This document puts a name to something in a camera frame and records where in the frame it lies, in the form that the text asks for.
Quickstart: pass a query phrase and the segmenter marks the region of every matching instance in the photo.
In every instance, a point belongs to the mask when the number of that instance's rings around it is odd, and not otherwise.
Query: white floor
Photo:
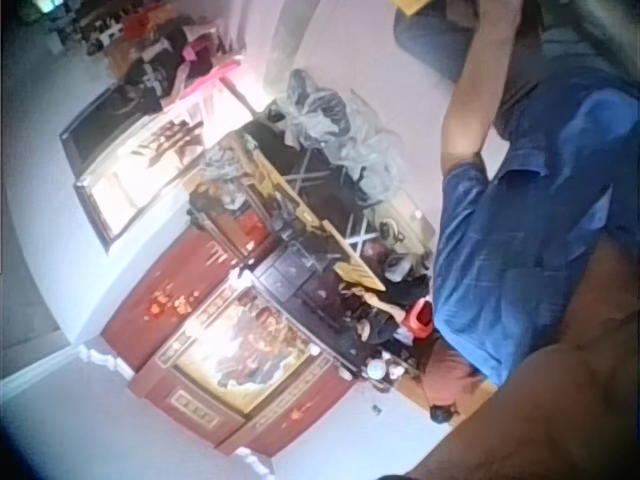
[[[382,412],[376,414],[373,406]],[[273,459],[277,480],[375,480],[413,468],[449,431],[399,393],[354,387]]]

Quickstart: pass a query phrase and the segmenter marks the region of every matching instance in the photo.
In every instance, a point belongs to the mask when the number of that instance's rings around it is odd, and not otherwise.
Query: blue shirt
[[[436,328],[497,385],[551,342],[603,230],[640,244],[637,91],[581,72],[522,103],[494,179],[444,179],[434,266]]]

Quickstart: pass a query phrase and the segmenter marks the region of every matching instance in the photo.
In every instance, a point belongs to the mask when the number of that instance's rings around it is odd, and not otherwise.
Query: religious painting
[[[174,368],[247,414],[308,356],[309,342],[252,287],[232,300]]]

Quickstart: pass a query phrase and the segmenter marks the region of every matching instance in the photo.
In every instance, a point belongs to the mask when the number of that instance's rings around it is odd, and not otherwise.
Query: plastic bag
[[[352,91],[345,101],[296,69],[277,102],[287,118],[288,136],[306,148],[322,148],[332,163],[344,166],[363,193],[358,202],[373,205],[396,195],[402,183],[402,142],[364,99]]]
[[[306,148],[321,148],[351,130],[342,97],[334,90],[318,88],[304,70],[291,72],[287,94],[277,102],[287,117],[288,130]]]
[[[373,108],[355,92],[347,100],[349,136],[325,150],[332,163],[343,165],[366,194],[361,203],[393,198],[402,185],[402,141],[382,124]]]

